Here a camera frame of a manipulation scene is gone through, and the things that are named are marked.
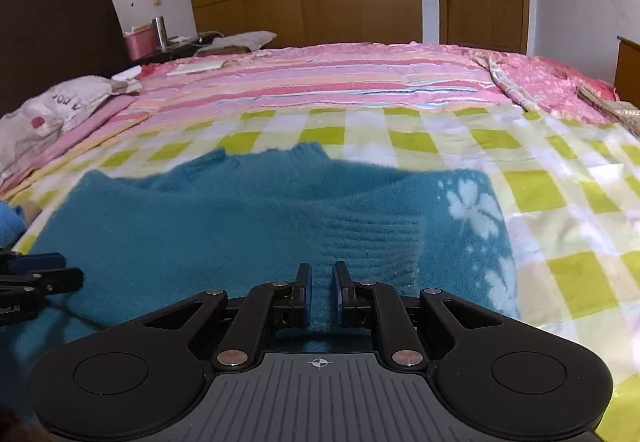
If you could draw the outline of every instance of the ridged surface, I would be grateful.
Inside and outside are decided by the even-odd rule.
[[[422,377],[373,354],[267,354],[214,380],[201,403],[145,442],[496,442],[462,424]],[[576,438],[596,441],[597,438]]]

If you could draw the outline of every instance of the floral pattern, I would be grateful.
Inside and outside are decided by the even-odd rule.
[[[468,221],[473,231],[482,239],[498,236],[496,221],[502,221],[500,207],[487,193],[478,195],[478,184],[473,180],[458,181],[458,193],[447,192],[449,214],[452,218]]]
[[[502,273],[487,270],[484,280],[489,285],[489,299],[495,311],[509,317],[518,317],[516,296],[516,268],[513,260],[500,257],[498,259]]]

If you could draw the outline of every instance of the circular pad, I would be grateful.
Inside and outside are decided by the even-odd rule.
[[[466,424],[507,440],[571,438],[609,403],[605,364],[582,346],[522,323],[460,329],[436,388]]]
[[[130,354],[98,354],[82,361],[74,380],[83,390],[95,395],[117,395],[139,386],[149,367],[143,359]]]
[[[566,370],[557,359],[536,352],[501,356],[492,373],[508,390],[528,395],[552,392],[566,380]]]
[[[202,365],[175,332],[120,327],[52,350],[29,378],[40,422],[73,440],[132,440],[197,400]]]

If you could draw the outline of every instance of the pink basket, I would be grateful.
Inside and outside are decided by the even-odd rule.
[[[155,52],[160,43],[153,27],[144,28],[125,36],[127,50],[131,60],[140,59]]]

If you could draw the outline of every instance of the crosshair marking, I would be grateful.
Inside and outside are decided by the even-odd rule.
[[[320,369],[320,368],[324,368],[327,364],[331,364],[331,362],[327,361],[326,359],[323,359],[322,357],[318,357],[317,359],[314,359],[313,361],[309,362],[309,364],[313,364],[316,368]]]

